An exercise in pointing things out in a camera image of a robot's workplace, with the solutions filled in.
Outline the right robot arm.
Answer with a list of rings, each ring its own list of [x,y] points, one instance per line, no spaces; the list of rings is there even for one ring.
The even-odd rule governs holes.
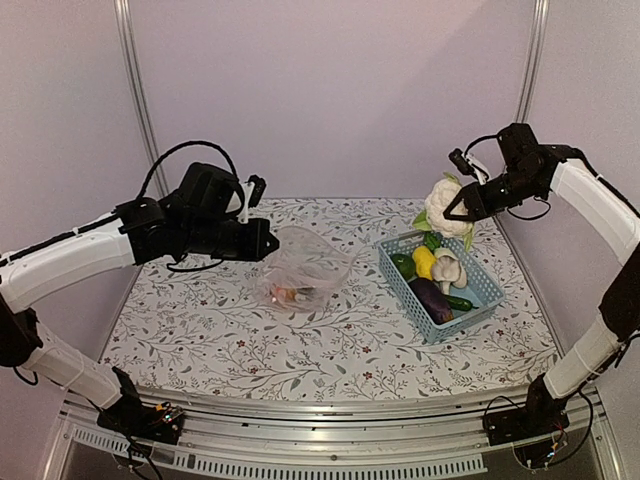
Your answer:
[[[639,337],[639,212],[589,163],[577,147],[540,142],[526,123],[512,123],[492,135],[504,161],[495,177],[456,148],[450,161],[474,182],[461,188],[445,210],[448,220],[476,222],[536,198],[562,200],[574,210],[571,232],[562,234],[569,260],[561,261],[563,280],[586,281],[602,298],[591,326],[567,353],[528,388],[517,427],[537,436],[552,424],[567,400],[609,367],[617,366]],[[580,261],[573,267],[570,260]]]

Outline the purple fake eggplant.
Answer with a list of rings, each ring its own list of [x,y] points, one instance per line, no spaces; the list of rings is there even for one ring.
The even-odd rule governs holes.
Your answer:
[[[408,286],[435,324],[442,325],[454,319],[449,303],[433,281],[418,277]]]

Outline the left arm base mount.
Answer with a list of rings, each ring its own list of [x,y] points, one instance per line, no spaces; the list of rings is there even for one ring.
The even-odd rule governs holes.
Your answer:
[[[99,410],[97,424],[124,436],[176,445],[184,421],[184,410],[170,402],[146,406],[140,400],[122,398]]]

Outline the white fake garlic bulb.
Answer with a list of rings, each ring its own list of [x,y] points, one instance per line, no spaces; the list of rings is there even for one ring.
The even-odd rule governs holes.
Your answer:
[[[452,287],[464,289],[468,285],[467,273],[458,257],[447,248],[434,251],[437,262],[432,266],[433,280],[439,284],[441,292],[450,294]]]

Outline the green fake cucumber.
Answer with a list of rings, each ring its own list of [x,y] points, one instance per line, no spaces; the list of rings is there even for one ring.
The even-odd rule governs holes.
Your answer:
[[[445,299],[453,310],[468,312],[476,309],[476,306],[466,298],[446,295]]]

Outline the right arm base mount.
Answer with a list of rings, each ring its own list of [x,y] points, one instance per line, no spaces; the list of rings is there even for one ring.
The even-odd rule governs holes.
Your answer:
[[[486,412],[482,418],[482,427],[491,446],[550,435],[569,425],[568,415],[564,411],[532,414],[524,406]]]

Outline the clear zip top bag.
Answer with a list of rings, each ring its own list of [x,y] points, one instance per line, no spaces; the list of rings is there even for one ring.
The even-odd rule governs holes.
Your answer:
[[[331,295],[343,286],[355,258],[303,227],[283,227],[276,237],[279,248],[267,257],[255,279],[255,298],[280,310],[311,312],[323,309]],[[271,289],[274,286],[296,288],[296,303],[273,303]]]

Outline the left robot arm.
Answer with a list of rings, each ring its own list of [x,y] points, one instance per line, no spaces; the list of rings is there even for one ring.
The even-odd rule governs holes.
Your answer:
[[[145,195],[94,222],[8,253],[1,258],[1,364],[22,367],[69,389],[101,409],[128,434],[148,426],[128,376],[99,365],[62,341],[37,319],[35,303],[93,276],[190,254],[220,261],[255,262],[279,242],[270,223],[252,218],[266,188],[257,175],[236,175],[191,164],[179,187],[154,200]]]

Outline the white fake cauliflower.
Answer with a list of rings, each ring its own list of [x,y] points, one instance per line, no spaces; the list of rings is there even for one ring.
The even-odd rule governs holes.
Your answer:
[[[474,223],[461,220],[449,220],[444,216],[462,186],[459,179],[448,172],[437,181],[424,200],[422,211],[412,222],[412,227],[419,231],[438,233],[444,238],[456,238],[469,251],[474,238]]]

